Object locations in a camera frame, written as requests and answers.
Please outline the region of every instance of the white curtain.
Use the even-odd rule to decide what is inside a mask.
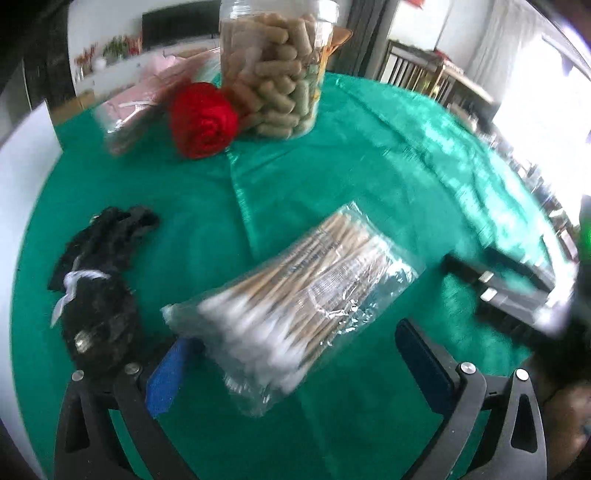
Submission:
[[[491,18],[467,76],[501,102],[520,50],[545,28],[545,19],[520,0],[494,0]]]

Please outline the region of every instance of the green tablecloth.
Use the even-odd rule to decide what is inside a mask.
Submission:
[[[66,242],[109,205],[146,205],[162,218],[128,275],[145,330],[155,335],[167,333],[160,307],[236,277],[351,200],[427,266],[385,314],[262,419],[237,411],[211,362],[192,365],[159,420],[202,480],[399,478],[441,420],[395,348],[404,316],[485,373],[508,374],[527,354],[478,323],[473,292],[437,266],[450,250],[477,257],[491,242],[541,258],[540,235],[551,235],[551,226],[503,161],[423,96],[328,75],[308,136],[236,141],[197,162],[176,153],[165,121],[122,158],[105,151],[89,113],[58,134],[64,154],[28,229],[12,312],[17,394],[48,476],[74,369],[59,328],[49,328],[59,295],[46,285]],[[137,453],[130,455],[147,478]]]

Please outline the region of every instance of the bag of cotton swabs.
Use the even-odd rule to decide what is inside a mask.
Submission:
[[[350,203],[255,271],[163,315],[179,335],[203,340],[245,410],[262,415],[420,273]]]

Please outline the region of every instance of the plastic bag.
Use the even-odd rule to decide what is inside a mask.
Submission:
[[[325,349],[383,312],[422,272],[354,203],[255,271],[163,308],[181,336],[203,340],[240,396],[263,415],[302,382]]]
[[[144,78],[94,110],[111,154],[128,151],[147,126],[164,112],[178,90],[191,82],[211,82],[219,72],[219,48],[189,57]]]

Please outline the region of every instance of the red fabric flower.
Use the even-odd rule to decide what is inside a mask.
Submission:
[[[192,83],[170,105],[170,128],[183,155],[210,157],[223,151],[238,134],[238,114],[211,83]]]

